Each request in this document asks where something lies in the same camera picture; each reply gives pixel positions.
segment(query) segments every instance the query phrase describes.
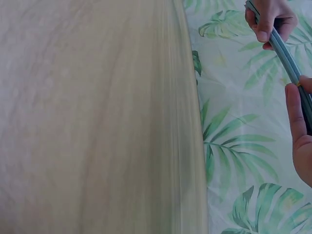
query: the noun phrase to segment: leaf print fabric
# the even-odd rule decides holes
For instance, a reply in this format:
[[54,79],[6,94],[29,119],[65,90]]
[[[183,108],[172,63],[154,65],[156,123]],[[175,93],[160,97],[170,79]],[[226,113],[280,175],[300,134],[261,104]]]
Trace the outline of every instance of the leaf print fabric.
[[[312,1],[288,1],[287,46],[312,76]],[[244,0],[185,0],[201,109],[209,233],[312,233],[312,189],[293,168],[284,87],[273,51],[244,19]]]
[[[304,202],[303,194],[265,183],[259,188],[256,202],[251,204],[255,193],[252,186],[235,200],[229,219],[239,228],[226,229],[222,234],[311,233],[312,205]],[[250,209],[254,211],[254,221],[250,219]]]

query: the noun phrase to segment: monstera leaf print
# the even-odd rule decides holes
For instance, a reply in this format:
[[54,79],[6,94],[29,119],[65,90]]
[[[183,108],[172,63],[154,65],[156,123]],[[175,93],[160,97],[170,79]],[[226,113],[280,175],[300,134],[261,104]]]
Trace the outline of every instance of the monstera leaf print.
[[198,56],[198,51],[193,50],[192,54],[193,54],[193,63],[194,63],[195,71],[197,71],[199,76],[201,76],[201,64],[200,64],[200,60]]
[[201,111],[203,139],[207,149],[206,176],[208,183],[210,183],[214,177],[216,161],[218,161],[222,168],[219,178],[220,199],[222,200],[228,191],[231,182],[229,178],[232,177],[232,172],[235,172],[240,191],[246,189],[246,171],[253,175],[258,184],[264,183],[259,169],[277,181],[278,176],[275,170],[264,159],[264,157],[276,158],[274,153],[263,145],[263,143],[268,144],[274,140],[255,134],[233,136],[235,130],[252,122],[258,116],[254,114],[244,115],[224,124],[224,118],[230,107],[224,108],[210,120],[207,118],[208,109],[209,100],[203,105]]
[[250,35],[252,30],[245,21],[242,11],[220,11],[214,14],[207,24],[199,29],[202,37],[214,39],[217,37],[231,39],[237,36]]
[[184,8],[187,10],[194,7],[195,13],[202,10],[207,14],[209,11],[218,11],[220,9],[236,9],[235,0],[184,0]]
[[[312,233],[312,205],[303,202],[300,192],[265,183],[260,186],[253,206],[251,198],[256,196],[254,193],[252,186],[235,200],[229,218],[239,228],[226,229],[221,234]],[[249,209],[255,210],[255,218],[249,218]]]
[[[305,73],[305,66],[302,61],[309,61],[312,68],[312,28],[303,17],[299,17],[299,26],[296,27],[291,34],[287,47],[294,56],[298,67],[302,73]],[[258,42],[251,42],[241,48],[239,51],[257,49],[258,54],[253,56],[243,70],[255,68],[247,82],[245,89],[254,88],[262,79],[264,79],[262,94],[265,103],[270,99],[274,83],[277,80],[276,74],[278,72],[285,73],[285,69],[274,51],[265,51],[261,49],[262,44]]]

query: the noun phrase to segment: green leaf print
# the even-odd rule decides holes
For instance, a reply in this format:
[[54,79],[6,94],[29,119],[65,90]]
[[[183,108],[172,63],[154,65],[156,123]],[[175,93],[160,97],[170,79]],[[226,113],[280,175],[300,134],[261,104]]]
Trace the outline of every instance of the green leaf print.
[[202,11],[204,14],[217,12],[221,9],[236,9],[235,0],[184,0],[184,8],[194,9],[194,13]]
[[207,24],[199,29],[202,37],[230,39],[237,36],[250,35],[252,30],[245,21],[244,12],[227,10],[214,14]]
[[[290,35],[287,47],[292,53],[301,72],[305,73],[306,67],[303,61],[308,61],[308,65],[312,68],[312,28],[302,16],[298,18],[299,25]],[[281,79],[281,77],[277,77],[277,74],[281,72],[281,74],[284,75],[285,69],[282,67],[276,53],[274,51],[264,51],[260,49],[261,45],[261,43],[253,41],[238,51],[259,51],[243,67],[243,70],[250,70],[251,67],[254,67],[254,72],[251,73],[249,79],[245,83],[245,89],[254,88],[262,79],[265,79],[263,82],[262,94],[266,104],[272,96],[274,84]],[[282,83],[287,81],[285,77],[282,79]]]
[[[262,184],[255,208],[251,207],[253,195],[256,193],[252,186],[235,200],[229,214],[230,220],[240,228],[226,229],[221,234],[311,233],[312,205],[302,203],[304,199],[300,192],[276,184]],[[255,218],[250,219],[249,209],[255,211]]]
[[199,76],[201,76],[201,64],[200,64],[200,60],[198,56],[198,51],[193,50],[192,54],[193,54],[193,63],[194,63],[195,71],[197,71]]
[[249,124],[258,118],[257,115],[249,114],[224,123],[230,107],[225,107],[215,116],[208,120],[209,100],[204,103],[201,111],[203,140],[207,149],[206,175],[208,184],[212,181],[216,163],[221,167],[220,174],[220,200],[222,201],[229,189],[232,173],[236,176],[240,191],[246,189],[246,171],[253,175],[259,184],[264,183],[262,172],[278,181],[274,168],[264,157],[275,158],[276,155],[264,144],[274,142],[273,139],[257,134],[234,135],[240,127]]

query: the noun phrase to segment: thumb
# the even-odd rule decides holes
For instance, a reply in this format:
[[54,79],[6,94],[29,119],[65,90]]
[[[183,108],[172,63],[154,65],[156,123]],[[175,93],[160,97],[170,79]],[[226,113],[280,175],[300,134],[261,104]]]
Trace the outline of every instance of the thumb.
[[301,76],[299,79],[300,84],[308,93],[312,93],[312,78],[308,78],[307,76]]
[[259,42],[269,41],[274,26],[275,15],[272,12],[261,12],[261,17],[255,34]]

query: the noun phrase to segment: fingernail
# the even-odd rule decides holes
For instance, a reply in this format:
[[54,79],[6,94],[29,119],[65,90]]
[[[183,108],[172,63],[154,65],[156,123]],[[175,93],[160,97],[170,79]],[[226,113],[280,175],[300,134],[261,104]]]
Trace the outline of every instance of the fingernail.
[[268,41],[268,34],[263,31],[257,32],[257,38],[260,42],[267,42]]

